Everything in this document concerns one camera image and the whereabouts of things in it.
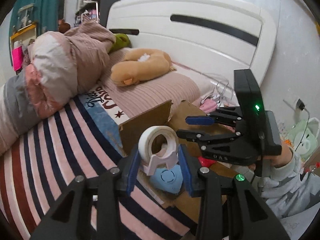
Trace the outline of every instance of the paper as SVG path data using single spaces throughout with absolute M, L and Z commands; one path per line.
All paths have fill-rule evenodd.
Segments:
M 299 214 L 280 219 L 281 224 L 287 231 L 291 240 L 298 240 L 302 236 L 302 234 L 307 230 L 308 226 L 313 221 L 319 208 L 320 203 Z

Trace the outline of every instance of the wall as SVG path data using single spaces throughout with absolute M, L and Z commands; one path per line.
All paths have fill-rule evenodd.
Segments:
M 261 86 L 265 108 L 290 127 L 296 116 L 284 102 L 288 89 L 320 119 L 320 39 L 314 19 L 302 0 L 245 0 L 269 11 L 278 35 L 270 66 Z
M 10 61 L 9 51 L 9 26 L 11 14 L 8 13 L 0 26 L 0 86 L 2 86 L 10 77 L 15 75 Z
M 65 22 L 74 27 L 78 0 L 65 0 L 64 16 Z

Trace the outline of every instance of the brown star print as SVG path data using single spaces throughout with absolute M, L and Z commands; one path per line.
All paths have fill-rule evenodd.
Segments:
M 124 113 L 123 113 L 123 111 L 121 111 L 121 112 L 120 112 L 120 111 L 118 111 L 118 113 L 117 113 L 117 114 L 115 114 L 115 116 L 116 116 L 116 118 L 117 118 L 117 117 L 119 117 L 119 118 L 120 118 L 120 116 L 121 116 L 121 115 L 123 115 L 123 114 L 124 114 Z

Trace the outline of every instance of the plush toy ear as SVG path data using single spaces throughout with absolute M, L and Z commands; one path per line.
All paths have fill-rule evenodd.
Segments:
M 127 79 L 127 80 L 124 80 L 123 81 L 123 83 L 125 84 L 125 85 L 127 85 L 127 86 L 130 86 L 131 84 L 132 84 L 132 78 L 130 78 L 130 79 Z

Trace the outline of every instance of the curtain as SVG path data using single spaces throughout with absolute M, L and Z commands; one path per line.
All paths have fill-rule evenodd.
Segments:
M 46 31 L 58 30 L 58 5 L 59 0 L 17 0 L 12 9 L 9 36 L 12 35 L 13 26 L 18 23 L 18 10 L 30 3 L 34 3 L 33 20 L 38 21 L 37 32 L 41 35 L 42 28 Z

